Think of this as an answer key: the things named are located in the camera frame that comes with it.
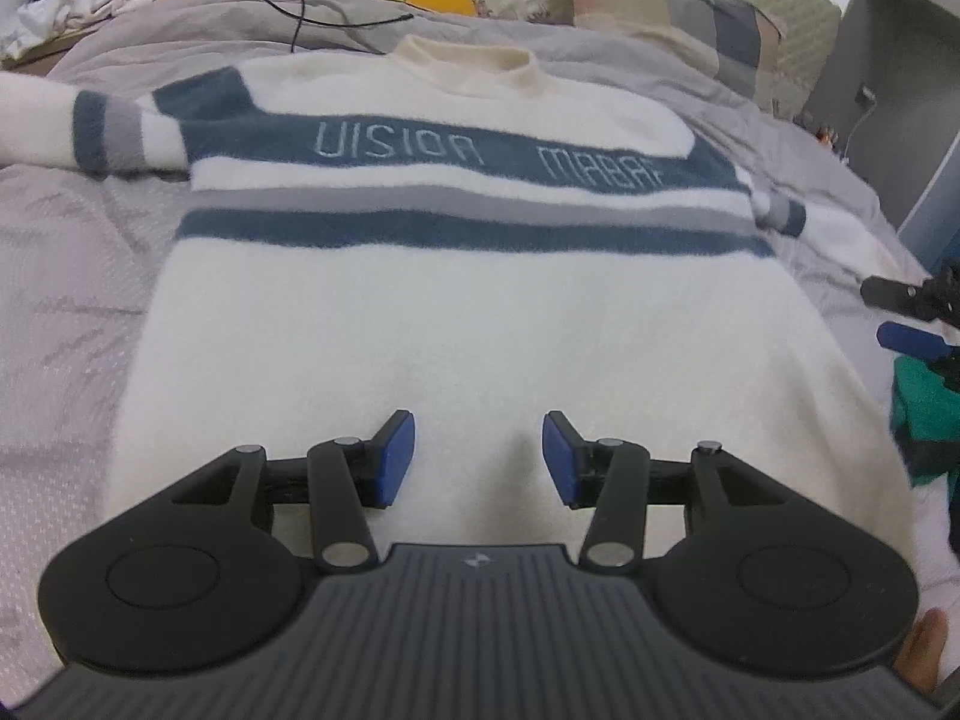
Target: striped pillow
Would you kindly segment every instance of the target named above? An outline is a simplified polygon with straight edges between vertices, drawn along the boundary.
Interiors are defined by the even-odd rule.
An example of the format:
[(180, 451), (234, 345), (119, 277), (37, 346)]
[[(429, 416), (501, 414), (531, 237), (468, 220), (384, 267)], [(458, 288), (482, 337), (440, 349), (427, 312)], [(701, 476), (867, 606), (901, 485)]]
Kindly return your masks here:
[(781, 30), (741, 0), (573, 0), (575, 25), (640, 37), (772, 113)]

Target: bed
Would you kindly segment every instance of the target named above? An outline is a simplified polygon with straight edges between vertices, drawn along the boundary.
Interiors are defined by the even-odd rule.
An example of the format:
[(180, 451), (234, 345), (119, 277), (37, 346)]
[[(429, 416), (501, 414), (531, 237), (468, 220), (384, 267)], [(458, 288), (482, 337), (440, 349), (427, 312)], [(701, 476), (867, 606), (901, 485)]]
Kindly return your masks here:
[[(523, 20), (544, 9), (555, 15), (563, 9), (559, 0), (485, 1), (497, 5), (496, 15), (514, 18), (477, 20), (416, 11), (413, 20), (363, 34), (304, 30), (299, 45), (303, 50), (386, 53), (414, 34), (474, 46), (523, 47), (551, 76), (625, 89), (663, 103), (747, 170), (762, 191), (802, 201), (811, 213), (827, 209), (855, 218), (880, 242), (894, 275), (913, 282), (925, 277), (882, 217), (877, 196), (789, 121), (777, 121), (652, 44)], [(811, 1), (820, 15), (808, 13), (790, 26), (794, 53), (779, 81), (779, 89), (786, 90), (779, 111), (785, 118), (802, 105), (803, 92), (796, 90), (812, 86), (829, 53), (832, 37), (824, 37), (824, 12), (832, 14), (827, 34), (830, 20), (835, 33), (839, 18), (835, 7), (820, 0), (791, 0), (790, 6), (803, 13)], [(371, 8), (377, 18), (411, 10), (379, 1), (315, 0), (310, 12), (323, 18), (335, 18), (337, 12), (357, 17), (370, 14)], [(289, 52), (290, 33), (289, 20), (256, 0), (165, 0), (86, 38), (49, 77), (93, 92), (138, 98), (242, 60), (282, 55)], [(5, 385), (0, 391), (5, 493), (0, 507), (5, 534), (0, 700), (7, 705), (29, 695), (56, 668), (35, 607), (37, 578), (56, 550), (104, 516), (109, 476), (115, 471), (117, 413), (157, 277), (184, 214), (203, 206), (202, 195), (191, 191), (178, 173), (94, 177), (30, 165), (0, 172), (0, 262), (8, 274), (0, 286), (5, 324), (0, 348)], [(889, 413), (893, 356), (875, 343), (875, 329), (884, 317), (866, 309), (858, 295), (858, 280), (870, 274), (872, 263), (824, 256), (803, 236), (767, 231), (763, 237), (856, 370), (859, 384), (853, 389), (859, 389), (851, 398), (863, 401), (857, 408)], [(946, 490), (924, 488), (915, 501), (899, 493), (886, 498), (884, 490), (874, 490), (877, 479), (866, 467), (862, 485), (871, 491), (871, 517), (917, 522), (911, 538), (920, 556), (915, 562), (920, 581), (928, 590), (923, 604), (953, 603), (955, 559), (950, 562), (944, 532)], [(884, 473), (877, 471), (877, 478)], [(918, 507), (916, 515), (911, 501)], [(660, 536), (655, 531), (648, 549), (667, 549), (675, 526), (665, 527)], [(510, 541), (508, 533), (504, 538)], [(959, 665), (960, 650), (952, 638), (944, 670)]]

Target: gray blanket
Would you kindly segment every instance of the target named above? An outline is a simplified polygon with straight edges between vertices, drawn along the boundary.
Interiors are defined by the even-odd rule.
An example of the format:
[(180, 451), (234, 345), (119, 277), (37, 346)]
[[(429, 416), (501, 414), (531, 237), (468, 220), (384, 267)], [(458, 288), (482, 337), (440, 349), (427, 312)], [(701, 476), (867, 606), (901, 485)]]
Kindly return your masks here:
[[(315, 0), (318, 20), (379, 20), (405, 6)], [(299, 50), (388, 52), (408, 32), (472, 44), (515, 43), (556, 76), (666, 103), (757, 180), (808, 203), (845, 208), (925, 272), (896, 240), (875, 194), (814, 140), (652, 45), (599, 33), (416, 12), (372, 29), (307, 25)], [(294, 23), (253, 0), (168, 0), (86, 38), (51, 73), (136, 97), (240, 59), (289, 50)], [(64, 170), (0, 170), (0, 701), (16, 703), (56, 667), (35, 607), (42, 568), (97, 522), (116, 405), (160, 265), (195, 199), (183, 176), (99, 179)], [(874, 340), (856, 279), (794, 240), (776, 254), (819, 308), (878, 402), (892, 358)]]

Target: green cloth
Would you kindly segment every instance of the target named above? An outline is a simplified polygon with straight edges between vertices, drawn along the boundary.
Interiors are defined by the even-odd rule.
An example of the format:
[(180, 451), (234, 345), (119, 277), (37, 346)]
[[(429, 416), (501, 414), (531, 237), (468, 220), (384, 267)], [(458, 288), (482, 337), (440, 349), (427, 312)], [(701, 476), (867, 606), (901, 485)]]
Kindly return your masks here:
[[(944, 386), (943, 377), (912, 357), (894, 361), (894, 403), (890, 424), (894, 433), (906, 424), (910, 437), (920, 442), (960, 442), (960, 392)], [(960, 472), (949, 474), (950, 496)], [(915, 477), (914, 487), (935, 476)]]

